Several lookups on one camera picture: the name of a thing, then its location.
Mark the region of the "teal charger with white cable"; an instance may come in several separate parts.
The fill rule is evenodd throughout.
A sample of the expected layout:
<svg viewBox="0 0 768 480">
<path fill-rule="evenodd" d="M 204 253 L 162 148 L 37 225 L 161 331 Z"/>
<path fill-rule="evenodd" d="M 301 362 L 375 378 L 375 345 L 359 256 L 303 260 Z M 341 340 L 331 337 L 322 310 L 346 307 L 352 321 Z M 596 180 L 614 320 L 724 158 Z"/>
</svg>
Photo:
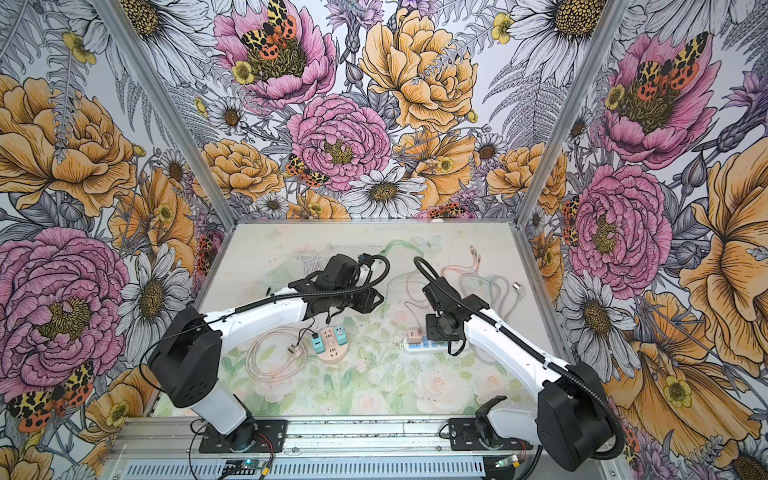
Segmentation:
<svg viewBox="0 0 768 480">
<path fill-rule="evenodd" d="M 334 329 L 334 334 L 335 334 L 335 338 L 336 338 L 336 341 L 337 341 L 339 346 L 343 346 L 343 345 L 346 345 L 348 343 L 348 339 L 347 339 L 347 335 L 346 335 L 346 330 L 343 327 L 341 327 L 341 326 L 336 327 Z"/>
</svg>

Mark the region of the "teal charger with black cable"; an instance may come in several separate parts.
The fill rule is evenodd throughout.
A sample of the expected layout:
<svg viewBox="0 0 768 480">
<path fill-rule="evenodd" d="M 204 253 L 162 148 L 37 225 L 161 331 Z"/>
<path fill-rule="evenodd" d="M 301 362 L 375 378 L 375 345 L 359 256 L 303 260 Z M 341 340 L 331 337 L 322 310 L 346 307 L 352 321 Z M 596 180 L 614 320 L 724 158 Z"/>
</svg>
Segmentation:
<svg viewBox="0 0 768 480">
<path fill-rule="evenodd" d="M 316 354 L 320 355 L 325 352 L 326 347 L 323 339 L 319 334 L 313 333 L 311 336 L 312 347 Z"/>
</svg>

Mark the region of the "pink charger plug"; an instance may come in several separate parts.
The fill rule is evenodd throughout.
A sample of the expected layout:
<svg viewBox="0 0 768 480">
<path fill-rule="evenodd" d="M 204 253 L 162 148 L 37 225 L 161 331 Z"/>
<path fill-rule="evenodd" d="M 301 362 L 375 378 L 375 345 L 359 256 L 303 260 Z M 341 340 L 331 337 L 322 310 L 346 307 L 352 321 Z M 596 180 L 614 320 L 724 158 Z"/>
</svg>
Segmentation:
<svg viewBox="0 0 768 480">
<path fill-rule="evenodd" d="M 421 344 L 423 341 L 423 332 L 420 328 L 409 329 L 405 337 L 406 343 L 409 345 Z"/>
</svg>

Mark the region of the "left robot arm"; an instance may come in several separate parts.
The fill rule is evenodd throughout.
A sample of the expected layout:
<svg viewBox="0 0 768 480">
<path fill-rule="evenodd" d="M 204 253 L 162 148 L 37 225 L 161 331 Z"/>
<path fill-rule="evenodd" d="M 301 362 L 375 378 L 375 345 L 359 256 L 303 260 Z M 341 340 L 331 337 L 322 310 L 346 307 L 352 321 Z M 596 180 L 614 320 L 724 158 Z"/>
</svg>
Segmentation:
<svg viewBox="0 0 768 480">
<path fill-rule="evenodd" d="M 222 358 L 243 344 L 332 310 L 370 313 L 383 302 L 376 286 L 386 278 L 343 286 L 319 275 L 301 279 L 250 304 L 201 313 L 182 310 L 144 360 L 159 388 L 180 409 L 193 410 L 219 435 L 225 448 L 242 452 L 257 438 L 257 423 L 219 379 Z"/>
</svg>

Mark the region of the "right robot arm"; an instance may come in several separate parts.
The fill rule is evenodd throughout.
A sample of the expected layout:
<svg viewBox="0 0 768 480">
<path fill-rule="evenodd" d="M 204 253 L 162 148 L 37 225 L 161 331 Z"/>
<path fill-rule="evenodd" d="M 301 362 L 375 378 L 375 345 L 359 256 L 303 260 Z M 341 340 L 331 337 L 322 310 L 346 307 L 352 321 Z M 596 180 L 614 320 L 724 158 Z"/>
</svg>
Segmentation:
<svg viewBox="0 0 768 480">
<path fill-rule="evenodd" d="M 434 312 L 427 320 L 448 342 L 476 346 L 517 376 L 536 401 L 535 411 L 497 395 L 475 413 L 481 444 L 499 449 L 507 440 L 540 446 L 560 467 L 573 472 L 589 459 L 613 460 L 626 445 L 618 415 L 592 367 L 570 364 L 537 347 L 475 295 L 460 297 L 443 277 L 423 293 Z"/>
</svg>

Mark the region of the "white blue power strip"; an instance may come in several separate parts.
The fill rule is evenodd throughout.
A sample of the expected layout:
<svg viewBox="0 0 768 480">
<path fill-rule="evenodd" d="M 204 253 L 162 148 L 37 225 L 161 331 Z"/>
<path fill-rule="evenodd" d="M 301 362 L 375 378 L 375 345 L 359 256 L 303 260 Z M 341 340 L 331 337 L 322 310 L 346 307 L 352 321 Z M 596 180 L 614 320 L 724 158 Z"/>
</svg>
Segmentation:
<svg viewBox="0 0 768 480">
<path fill-rule="evenodd" d="M 448 343 L 436 342 L 424 338 L 421 343 L 409 343 L 407 338 L 404 338 L 400 344 L 402 350 L 410 354 L 437 354 L 446 353 L 448 350 Z"/>
</svg>

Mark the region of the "round pink power socket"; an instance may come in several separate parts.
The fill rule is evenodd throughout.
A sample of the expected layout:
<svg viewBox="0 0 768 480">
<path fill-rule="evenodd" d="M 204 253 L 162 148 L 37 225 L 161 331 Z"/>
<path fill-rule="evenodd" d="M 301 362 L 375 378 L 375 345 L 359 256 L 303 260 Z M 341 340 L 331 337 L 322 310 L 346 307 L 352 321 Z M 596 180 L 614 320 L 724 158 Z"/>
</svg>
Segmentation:
<svg viewBox="0 0 768 480">
<path fill-rule="evenodd" d="M 319 333 L 319 335 L 323 339 L 323 342 L 325 344 L 326 350 L 325 350 L 324 353 L 322 353 L 320 355 L 318 355 L 318 354 L 316 354 L 316 355 L 318 356 L 319 360 L 322 363 L 325 363 L 325 364 L 337 364 L 337 363 L 339 363 L 341 360 L 343 360 L 347 356 L 347 354 L 349 352 L 349 349 L 350 349 L 350 342 L 349 342 L 349 340 L 348 340 L 348 343 L 346 345 L 343 345 L 343 346 L 339 346 L 338 345 L 338 343 L 336 341 L 336 338 L 335 338 L 335 334 L 334 334 L 334 329 L 335 328 L 336 327 L 328 327 L 328 328 L 323 329 Z"/>
</svg>

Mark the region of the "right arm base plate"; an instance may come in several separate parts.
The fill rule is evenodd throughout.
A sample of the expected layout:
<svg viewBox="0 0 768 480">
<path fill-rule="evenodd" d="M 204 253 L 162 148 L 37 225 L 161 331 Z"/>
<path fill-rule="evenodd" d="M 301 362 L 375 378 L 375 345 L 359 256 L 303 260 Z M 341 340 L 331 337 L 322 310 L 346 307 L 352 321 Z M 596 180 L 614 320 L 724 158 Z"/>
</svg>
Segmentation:
<svg viewBox="0 0 768 480">
<path fill-rule="evenodd" d="M 453 417 L 447 420 L 439 435 L 447 439 L 452 451 L 523 451 L 532 448 L 516 438 L 492 437 L 488 430 L 478 429 L 475 418 Z"/>
</svg>

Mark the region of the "aluminium front rail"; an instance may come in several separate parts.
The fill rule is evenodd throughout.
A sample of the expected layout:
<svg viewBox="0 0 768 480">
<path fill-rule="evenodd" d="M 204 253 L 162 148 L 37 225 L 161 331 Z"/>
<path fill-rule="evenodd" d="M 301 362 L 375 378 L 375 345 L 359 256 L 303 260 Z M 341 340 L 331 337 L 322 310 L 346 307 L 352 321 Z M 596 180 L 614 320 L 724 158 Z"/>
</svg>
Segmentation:
<svg viewBox="0 0 768 480">
<path fill-rule="evenodd" d="M 199 418 L 140 418 L 128 421 L 108 459 L 489 456 L 524 450 L 521 446 L 487 450 L 479 443 L 461 450 L 449 422 L 446 415 L 260 417 L 256 420 L 259 439 L 236 451 Z"/>
</svg>

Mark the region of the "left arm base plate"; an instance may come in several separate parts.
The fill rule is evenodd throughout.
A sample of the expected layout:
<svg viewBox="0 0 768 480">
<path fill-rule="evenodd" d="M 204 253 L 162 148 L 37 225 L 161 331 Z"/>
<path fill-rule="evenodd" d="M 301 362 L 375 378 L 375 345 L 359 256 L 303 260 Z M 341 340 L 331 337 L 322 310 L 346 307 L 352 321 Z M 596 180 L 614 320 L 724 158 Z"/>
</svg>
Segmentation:
<svg viewBox="0 0 768 480">
<path fill-rule="evenodd" d="M 288 424 L 282 419 L 247 419 L 229 434 L 207 426 L 198 451 L 202 454 L 281 453 Z"/>
</svg>

